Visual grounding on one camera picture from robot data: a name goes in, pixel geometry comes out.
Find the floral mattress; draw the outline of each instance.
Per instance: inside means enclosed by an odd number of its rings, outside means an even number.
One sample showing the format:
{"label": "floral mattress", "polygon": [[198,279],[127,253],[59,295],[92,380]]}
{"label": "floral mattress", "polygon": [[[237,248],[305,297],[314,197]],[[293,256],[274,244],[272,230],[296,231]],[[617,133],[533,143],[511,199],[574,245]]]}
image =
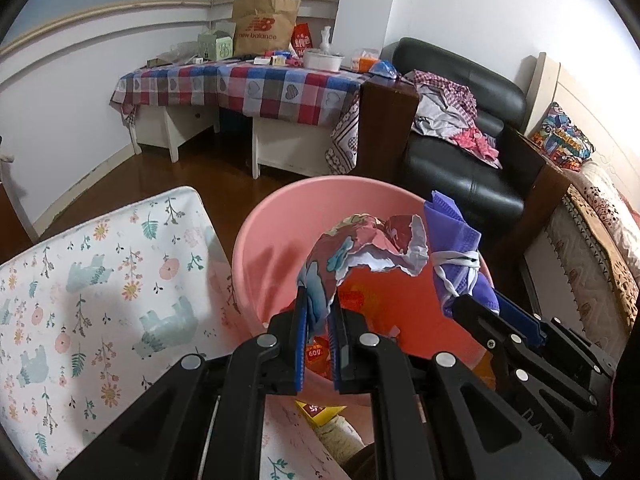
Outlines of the floral mattress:
{"label": "floral mattress", "polygon": [[569,278],[587,339],[619,359],[638,313],[638,286],[606,227],[569,186],[546,232]]}
{"label": "floral mattress", "polygon": [[[183,355],[249,337],[195,190],[89,221],[0,266],[0,424],[53,480]],[[268,398],[261,479],[347,479],[293,399]]]}

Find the checkered tablecloth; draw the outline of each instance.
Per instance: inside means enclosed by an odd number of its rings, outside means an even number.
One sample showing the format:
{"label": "checkered tablecloth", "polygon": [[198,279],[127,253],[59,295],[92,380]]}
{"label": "checkered tablecloth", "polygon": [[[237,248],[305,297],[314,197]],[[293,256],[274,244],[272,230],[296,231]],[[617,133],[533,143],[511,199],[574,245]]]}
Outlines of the checkered tablecloth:
{"label": "checkered tablecloth", "polygon": [[120,78],[111,101],[121,107],[128,124],[139,105],[219,105],[249,117],[339,128],[326,159],[332,173],[348,173],[356,161],[360,86],[368,78],[249,62],[162,66]]}

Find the wooden headboard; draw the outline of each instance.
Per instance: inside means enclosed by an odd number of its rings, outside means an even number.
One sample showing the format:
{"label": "wooden headboard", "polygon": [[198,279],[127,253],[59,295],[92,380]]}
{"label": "wooden headboard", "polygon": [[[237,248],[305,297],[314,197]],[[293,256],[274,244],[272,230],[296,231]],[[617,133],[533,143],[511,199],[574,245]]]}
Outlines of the wooden headboard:
{"label": "wooden headboard", "polygon": [[598,103],[583,86],[561,63],[540,52],[527,93],[523,122],[525,136],[529,137],[540,129],[553,101],[562,107],[592,142],[596,151],[591,158],[605,168],[616,189],[626,196],[636,210],[640,210],[640,157],[607,125]]}

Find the white floral fabric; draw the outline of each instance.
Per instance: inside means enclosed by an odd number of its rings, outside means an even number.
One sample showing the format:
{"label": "white floral fabric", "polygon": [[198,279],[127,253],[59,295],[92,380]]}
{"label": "white floral fabric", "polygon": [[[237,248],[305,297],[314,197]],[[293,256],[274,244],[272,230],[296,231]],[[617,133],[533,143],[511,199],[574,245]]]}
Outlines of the white floral fabric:
{"label": "white floral fabric", "polygon": [[[0,424],[53,480],[185,354],[250,337],[194,189],[89,221],[0,266]],[[346,479],[292,399],[269,398],[261,479]]]}

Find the wooden cabinet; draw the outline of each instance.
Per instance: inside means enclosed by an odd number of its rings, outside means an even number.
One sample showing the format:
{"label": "wooden cabinet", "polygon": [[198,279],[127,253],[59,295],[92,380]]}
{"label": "wooden cabinet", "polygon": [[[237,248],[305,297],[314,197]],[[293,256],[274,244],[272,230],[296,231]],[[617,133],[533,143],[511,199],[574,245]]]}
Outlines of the wooden cabinet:
{"label": "wooden cabinet", "polygon": [[32,243],[0,182],[0,265],[27,250]]}

